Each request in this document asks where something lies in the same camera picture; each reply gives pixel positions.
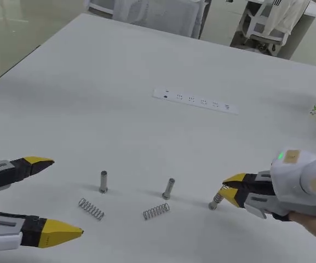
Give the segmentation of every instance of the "white cloth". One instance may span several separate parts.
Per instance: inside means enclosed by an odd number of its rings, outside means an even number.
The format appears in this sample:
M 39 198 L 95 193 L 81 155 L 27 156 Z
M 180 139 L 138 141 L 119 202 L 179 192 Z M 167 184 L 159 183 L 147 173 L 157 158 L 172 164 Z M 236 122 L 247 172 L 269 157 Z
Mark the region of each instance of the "white cloth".
M 310 0 L 274 0 L 262 34 L 268 36 L 277 29 L 290 35 L 309 3 Z

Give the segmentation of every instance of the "power outlet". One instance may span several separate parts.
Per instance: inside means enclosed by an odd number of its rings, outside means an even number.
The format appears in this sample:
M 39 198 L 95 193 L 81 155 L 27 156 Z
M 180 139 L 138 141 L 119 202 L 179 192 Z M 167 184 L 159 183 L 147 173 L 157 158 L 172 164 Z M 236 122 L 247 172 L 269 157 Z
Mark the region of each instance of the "power outlet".
M 173 92 L 167 89 L 155 89 L 153 97 L 238 115 L 238 109 L 235 106 L 191 94 Z

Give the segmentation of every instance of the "office chair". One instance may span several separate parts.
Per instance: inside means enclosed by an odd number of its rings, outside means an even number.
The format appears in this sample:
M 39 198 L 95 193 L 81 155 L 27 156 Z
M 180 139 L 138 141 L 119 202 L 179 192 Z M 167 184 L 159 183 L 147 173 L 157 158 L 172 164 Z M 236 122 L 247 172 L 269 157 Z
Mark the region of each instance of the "office chair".
M 203 5 L 201 0 L 115 0 L 113 20 L 199 37 Z
M 258 4 L 249 2 L 240 20 L 240 28 L 246 40 L 254 39 L 258 41 L 257 48 L 262 52 L 267 50 L 270 44 L 272 44 L 272 51 L 275 51 L 276 46 L 285 45 L 289 36 L 288 33 L 277 29 L 272 30 L 268 36 L 264 37 L 262 35 L 272 4 L 273 0 L 265 0 L 259 8 Z

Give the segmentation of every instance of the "green indicator light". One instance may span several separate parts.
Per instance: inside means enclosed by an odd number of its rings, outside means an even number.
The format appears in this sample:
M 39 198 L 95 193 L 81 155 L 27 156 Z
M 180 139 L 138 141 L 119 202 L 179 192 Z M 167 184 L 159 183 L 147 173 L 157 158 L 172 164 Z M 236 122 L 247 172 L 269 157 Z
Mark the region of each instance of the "green indicator light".
M 283 158 L 283 155 L 284 155 L 283 152 L 281 152 L 278 156 L 278 159 L 281 160 Z

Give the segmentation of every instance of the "metal pin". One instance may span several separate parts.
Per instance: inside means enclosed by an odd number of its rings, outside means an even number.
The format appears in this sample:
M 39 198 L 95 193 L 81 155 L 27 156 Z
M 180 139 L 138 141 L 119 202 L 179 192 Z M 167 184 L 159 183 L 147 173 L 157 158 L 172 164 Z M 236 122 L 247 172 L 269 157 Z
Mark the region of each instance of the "metal pin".
M 106 193 L 108 191 L 107 187 L 107 171 L 101 172 L 101 186 L 99 187 L 99 192 Z
M 223 189 L 228 189 L 228 186 L 223 185 L 220 190 Z M 221 203 L 221 201 L 223 200 L 223 196 L 219 194 L 219 192 L 217 192 L 217 194 L 214 196 L 214 198 L 212 199 L 212 201 L 209 203 L 209 209 L 210 210 L 215 210 L 217 205 Z
M 165 192 L 163 192 L 162 196 L 165 200 L 169 200 L 170 199 L 170 194 L 171 194 L 171 190 L 173 189 L 175 183 L 175 179 L 174 178 L 170 178 L 168 185 L 166 186 L 166 190 Z

